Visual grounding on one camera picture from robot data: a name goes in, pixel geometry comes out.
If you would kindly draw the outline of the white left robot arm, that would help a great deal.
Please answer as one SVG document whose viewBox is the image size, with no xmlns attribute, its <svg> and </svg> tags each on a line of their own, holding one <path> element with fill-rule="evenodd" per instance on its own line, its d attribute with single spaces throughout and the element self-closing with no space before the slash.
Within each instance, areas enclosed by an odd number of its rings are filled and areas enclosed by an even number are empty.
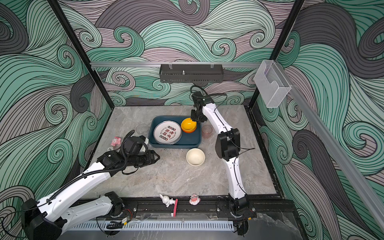
<svg viewBox="0 0 384 240">
<path fill-rule="evenodd" d="M 73 204 L 97 185 L 118 172 L 126 175 L 127 167 L 136 170 L 156 163 L 160 156 L 148 148 L 149 140 L 136 137 L 130 131 L 118 150 L 101 155 L 87 170 L 58 190 L 41 198 L 29 199 L 22 204 L 21 225 L 29 240 L 56 240 L 72 227 L 89 220 L 109 216 L 118 218 L 125 205 L 115 193 L 109 192 L 96 200 Z"/>
</svg>

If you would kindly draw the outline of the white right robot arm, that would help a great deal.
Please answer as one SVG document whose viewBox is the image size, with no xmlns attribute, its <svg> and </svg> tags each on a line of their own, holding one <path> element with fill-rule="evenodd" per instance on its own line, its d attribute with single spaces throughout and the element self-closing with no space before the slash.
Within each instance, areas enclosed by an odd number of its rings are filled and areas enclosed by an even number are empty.
<svg viewBox="0 0 384 240">
<path fill-rule="evenodd" d="M 149 143 L 154 148 L 195 150 L 202 141 L 201 124 L 209 121 L 216 133 L 215 152 L 226 166 L 230 212 L 235 217 L 244 216 L 250 203 L 242 182 L 239 157 L 248 149 L 241 147 L 240 131 L 231 127 L 219 113 L 213 100 L 215 94 L 208 94 L 201 87 L 197 91 L 190 88 L 190 93 L 194 102 L 189 117 L 192 128 L 182 127 L 184 119 L 181 116 L 155 117 L 149 130 Z"/>
</svg>

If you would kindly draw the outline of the cream white bowl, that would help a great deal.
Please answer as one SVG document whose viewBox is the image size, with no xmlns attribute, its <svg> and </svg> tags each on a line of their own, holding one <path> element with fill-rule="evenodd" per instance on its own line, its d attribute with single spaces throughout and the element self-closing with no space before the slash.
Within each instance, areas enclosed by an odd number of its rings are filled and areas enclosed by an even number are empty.
<svg viewBox="0 0 384 240">
<path fill-rule="evenodd" d="M 187 162 L 194 167 L 202 165 L 205 162 L 205 159 L 205 153 L 198 148 L 190 149 L 186 155 Z"/>
</svg>

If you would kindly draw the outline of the orange bowl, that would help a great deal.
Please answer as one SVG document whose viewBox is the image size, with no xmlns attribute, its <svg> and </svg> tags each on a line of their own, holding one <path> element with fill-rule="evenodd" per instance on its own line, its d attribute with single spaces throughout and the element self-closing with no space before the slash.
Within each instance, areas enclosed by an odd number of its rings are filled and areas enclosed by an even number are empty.
<svg viewBox="0 0 384 240">
<path fill-rule="evenodd" d="M 184 133 L 191 134 L 191 133 L 193 133 L 193 132 L 196 131 L 196 128 L 195 128 L 195 129 L 191 129 L 191 130 L 185 130 L 185 129 L 182 129 L 182 131 L 183 131 Z"/>
</svg>

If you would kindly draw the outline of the yellow bowl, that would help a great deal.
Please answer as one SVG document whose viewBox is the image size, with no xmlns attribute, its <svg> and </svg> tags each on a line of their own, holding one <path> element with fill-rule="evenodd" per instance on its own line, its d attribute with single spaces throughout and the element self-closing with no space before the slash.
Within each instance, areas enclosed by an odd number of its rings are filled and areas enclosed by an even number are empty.
<svg viewBox="0 0 384 240">
<path fill-rule="evenodd" d="M 197 122 L 193 121 L 191 118 L 186 118 L 181 123 L 181 128 L 185 130 L 191 130 L 197 128 Z"/>
</svg>

